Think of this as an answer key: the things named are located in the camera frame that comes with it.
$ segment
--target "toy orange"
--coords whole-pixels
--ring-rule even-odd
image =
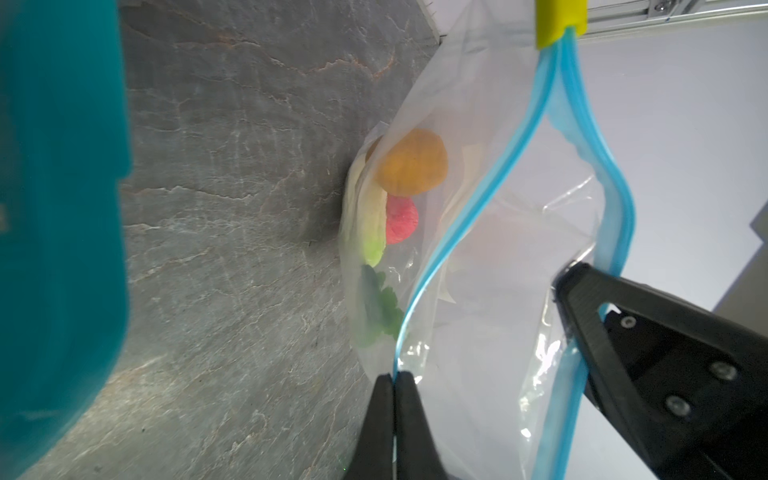
[[[437,187],[448,176],[448,152],[439,135],[414,128],[387,152],[376,183],[390,195],[412,197]]]

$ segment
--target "red radish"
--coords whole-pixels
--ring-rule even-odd
[[[386,244],[400,243],[411,236],[419,225],[419,212],[408,197],[387,195]]]

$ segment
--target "yellow clip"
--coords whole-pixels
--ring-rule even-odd
[[[587,31],[587,0],[536,0],[536,48],[554,44],[567,27]]]

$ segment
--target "plastic bag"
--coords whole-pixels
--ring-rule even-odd
[[[414,374],[463,480],[562,477],[580,355],[568,346],[553,390],[567,340],[552,280],[592,257],[617,273],[634,225],[575,33],[539,51],[534,25],[533,5],[471,3],[392,125],[366,138],[344,199],[352,345],[371,379]]]

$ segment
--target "teal container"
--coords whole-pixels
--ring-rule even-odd
[[[130,170],[117,6],[0,7],[0,478],[94,401],[127,324]]]

